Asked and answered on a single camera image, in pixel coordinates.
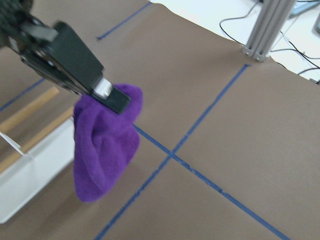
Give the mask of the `black other-arm gripper body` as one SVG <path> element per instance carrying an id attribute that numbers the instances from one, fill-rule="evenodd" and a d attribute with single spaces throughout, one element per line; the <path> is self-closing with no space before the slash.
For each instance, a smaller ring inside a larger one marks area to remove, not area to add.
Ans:
<path id="1" fill-rule="evenodd" d="M 49 26 L 31 14 L 32 0 L 0 2 L 0 46 L 43 78 L 77 94 L 104 95 L 103 65 L 65 22 Z"/>

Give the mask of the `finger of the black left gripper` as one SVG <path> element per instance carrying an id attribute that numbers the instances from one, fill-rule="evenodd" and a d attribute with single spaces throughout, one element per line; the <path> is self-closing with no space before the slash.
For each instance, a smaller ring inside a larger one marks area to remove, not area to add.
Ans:
<path id="1" fill-rule="evenodd" d="M 128 95 L 116 88 L 106 78 L 98 81 L 91 96 L 116 114 L 122 114 L 131 102 Z"/>

